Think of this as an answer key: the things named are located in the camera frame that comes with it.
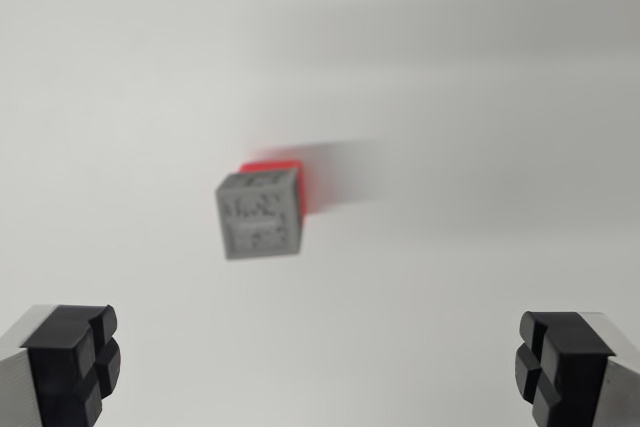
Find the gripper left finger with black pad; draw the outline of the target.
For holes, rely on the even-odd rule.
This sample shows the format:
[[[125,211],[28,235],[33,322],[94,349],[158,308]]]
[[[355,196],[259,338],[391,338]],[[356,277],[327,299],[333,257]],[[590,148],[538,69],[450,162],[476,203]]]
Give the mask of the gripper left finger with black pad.
[[[114,308],[34,305],[1,336],[1,424],[93,426],[116,388]]]

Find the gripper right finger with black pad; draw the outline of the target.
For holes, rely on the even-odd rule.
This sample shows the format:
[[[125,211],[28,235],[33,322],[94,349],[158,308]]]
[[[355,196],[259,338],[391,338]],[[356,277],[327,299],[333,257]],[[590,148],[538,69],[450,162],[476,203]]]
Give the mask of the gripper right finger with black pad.
[[[604,314],[525,312],[515,380],[541,427],[637,426],[639,348]]]

